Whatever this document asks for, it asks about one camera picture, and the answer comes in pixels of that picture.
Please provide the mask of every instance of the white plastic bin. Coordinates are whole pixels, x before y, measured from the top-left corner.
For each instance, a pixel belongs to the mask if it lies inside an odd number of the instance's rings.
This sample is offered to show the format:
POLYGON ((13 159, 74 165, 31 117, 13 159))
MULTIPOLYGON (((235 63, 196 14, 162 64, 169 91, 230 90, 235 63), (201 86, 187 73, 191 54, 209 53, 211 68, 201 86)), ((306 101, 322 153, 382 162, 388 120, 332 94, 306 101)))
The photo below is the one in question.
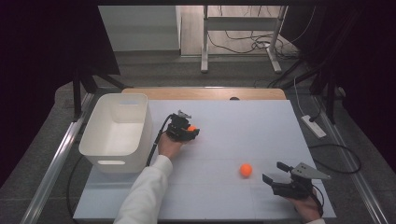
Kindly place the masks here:
POLYGON ((105 173, 137 173, 151 150, 152 119, 145 94, 102 96, 88 121, 79 151, 105 173))

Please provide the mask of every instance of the human hand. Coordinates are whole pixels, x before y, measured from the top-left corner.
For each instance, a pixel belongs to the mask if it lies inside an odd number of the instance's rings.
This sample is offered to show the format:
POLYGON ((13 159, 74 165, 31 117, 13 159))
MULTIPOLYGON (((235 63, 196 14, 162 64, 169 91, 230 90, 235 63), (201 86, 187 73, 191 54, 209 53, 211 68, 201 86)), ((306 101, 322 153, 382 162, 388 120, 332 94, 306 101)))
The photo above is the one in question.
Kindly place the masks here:
POLYGON ((173 141, 171 138, 168 137, 166 133, 163 133, 160 138, 160 142, 158 143, 158 151, 160 155, 163 155, 169 160, 172 160, 177 153, 180 151, 181 146, 184 143, 173 141))
MULTIPOLYGON (((313 193, 314 195, 317 195, 317 192, 314 189, 313 189, 313 193)), ((303 218, 304 223, 311 222, 321 218, 318 211, 318 205, 317 203, 315 203, 314 199, 312 199, 311 196, 301 200, 292 199, 292 198, 286 198, 286 199, 289 200, 289 202, 291 202, 294 205, 297 212, 303 218)))

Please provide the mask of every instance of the white sleeve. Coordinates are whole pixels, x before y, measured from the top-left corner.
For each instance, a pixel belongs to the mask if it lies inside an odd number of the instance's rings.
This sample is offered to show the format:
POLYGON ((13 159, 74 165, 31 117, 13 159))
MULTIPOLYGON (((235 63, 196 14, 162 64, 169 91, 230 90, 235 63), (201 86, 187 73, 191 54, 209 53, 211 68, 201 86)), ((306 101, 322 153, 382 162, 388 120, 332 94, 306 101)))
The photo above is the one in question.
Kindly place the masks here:
POLYGON ((159 155, 151 166, 146 167, 132 185, 114 223, 157 223, 172 169, 172 162, 162 155, 159 155))
POLYGON ((318 219, 318 220, 315 220, 315 221, 308 222, 306 224, 326 224, 326 223, 324 222, 324 219, 321 218, 321 219, 318 219))

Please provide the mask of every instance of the power strip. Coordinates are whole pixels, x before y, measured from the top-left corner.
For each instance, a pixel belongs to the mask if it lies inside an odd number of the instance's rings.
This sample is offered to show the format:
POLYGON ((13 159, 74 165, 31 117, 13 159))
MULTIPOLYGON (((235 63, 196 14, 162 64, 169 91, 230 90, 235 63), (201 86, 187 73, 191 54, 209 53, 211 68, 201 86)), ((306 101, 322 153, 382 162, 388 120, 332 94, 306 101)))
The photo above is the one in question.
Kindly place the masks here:
POLYGON ((322 138, 322 137, 326 136, 326 133, 323 132, 323 130, 317 125, 316 122, 309 121, 310 118, 311 117, 309 117, 309 115, 305 115, 305 116, 301 117, 301 119, 303 120, 305 125, 315 134, 315 136, 317 138, 322 138))

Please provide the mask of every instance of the gray floor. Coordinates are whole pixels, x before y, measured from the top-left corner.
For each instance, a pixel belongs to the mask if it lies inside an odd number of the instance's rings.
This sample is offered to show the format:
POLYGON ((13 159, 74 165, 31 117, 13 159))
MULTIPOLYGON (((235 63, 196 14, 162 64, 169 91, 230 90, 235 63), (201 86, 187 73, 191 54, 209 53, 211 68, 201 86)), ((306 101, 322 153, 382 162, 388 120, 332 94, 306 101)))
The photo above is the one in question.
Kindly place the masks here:
MULTIPOLYGON (((117 59, 121 76, 114 76, 114 78, 135 87, 253 87, 255 81, 260 80, 256 82, 256 86, 265 88, 271 80, 279 76, 274 74, 272 66, 265 56, 210 57, 207 74, 201 74, 199 58, 117 53, 117 59)), ((289 68, 292 64, 293 61, 281 61, 283 69, 289 68)), ((301 74, 306 69, 304 64, 301 65, 287 80, 292 80, 294 75, 301 74)), ((99 86, 106 87, 99 90, 100 93, 120 91, 111 88, 110 84, 100 78, 96 80, 99 86)), ((318 113, 318 107, 307 89, 311 81, 312 79, 308 79, 298 84, 297 90, 302 110, 305 114, 314 116, 318 113)), ((294 107, 296 117, 299 118, 301 112, 297 106, 297 95, 294 88, 286 90, 286 94, 294 107)), ((70 84, 57 91, 56 102, 48 119, 11 177, 0 189, 0 223, 19 223, 21 221, 21 217, 34 196, 35 190, 73 118, 72 97, 70 84)), ((335 102, 336 127, 346 144, 361 157, 363 162, 361 173, 382 205, 389 223, 396 223, 396 175, 389 169, 370 140, 349 117, 341 103, 341 101, 335 102)), ((324 127, 322 119, 318 119, 317 122, 322 128, 324 127)), ((332 141, 330 137, 318 140, 302 123, 301 128, 309 146, 332 141)), ((334 148, 315 148, 311 152, 313 157, 320 161, 340 167, 340 169, 344 168, 340 155, 334 148)), ((69 157, 38 223, 73 223, 67 212, 65 193, 68 177, 78 157, 77 141, 71 148, 69 157)), ((90 163, 82 159, 73 176, 70 189, 73 206, 76 206, 78 202, 90 168, 90 163)), ((320 165, 318 168, 333 177, 331 181, 325 181, 324 184, 338 218, 327 220, 327 223, 374 223, 349 175, 329 172, 320 165)), ((299 221, 284 220, 265 223, 299 223, 299 221)))

